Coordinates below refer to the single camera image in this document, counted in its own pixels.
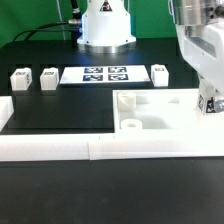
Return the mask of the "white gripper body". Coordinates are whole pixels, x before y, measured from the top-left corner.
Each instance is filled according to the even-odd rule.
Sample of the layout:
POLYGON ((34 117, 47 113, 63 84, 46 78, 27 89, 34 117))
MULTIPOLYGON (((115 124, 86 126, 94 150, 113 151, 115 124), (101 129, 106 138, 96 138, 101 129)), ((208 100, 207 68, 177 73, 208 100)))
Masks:
POLYGON ((224 93, 224 19, 199 27, 199 36, 187 36, 183 25, 177 25, 176 32, 184 60, 224 93))

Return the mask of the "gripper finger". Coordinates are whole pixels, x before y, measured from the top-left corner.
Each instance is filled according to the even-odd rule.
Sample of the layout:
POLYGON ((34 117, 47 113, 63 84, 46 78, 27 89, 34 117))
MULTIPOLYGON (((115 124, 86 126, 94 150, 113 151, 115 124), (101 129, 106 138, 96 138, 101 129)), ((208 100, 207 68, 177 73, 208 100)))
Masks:
POLYGON ((217 113, 224 112, 224 98, 216 98, 215 99, 214 109, 217 113))

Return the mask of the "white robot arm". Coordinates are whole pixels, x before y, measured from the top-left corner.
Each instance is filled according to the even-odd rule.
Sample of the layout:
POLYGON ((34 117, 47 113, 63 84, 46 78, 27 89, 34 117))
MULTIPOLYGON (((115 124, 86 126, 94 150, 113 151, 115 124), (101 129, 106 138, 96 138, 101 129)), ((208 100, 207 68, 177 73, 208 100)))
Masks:
MULTIPOLYGON (((224 5, 219 0, 168 0, 179 48, 198 73, 198 108, 224 112, 224 5)), ((123 0, 88 0, 78 47, 114 53, 133 44, 130 14, 123 0)))

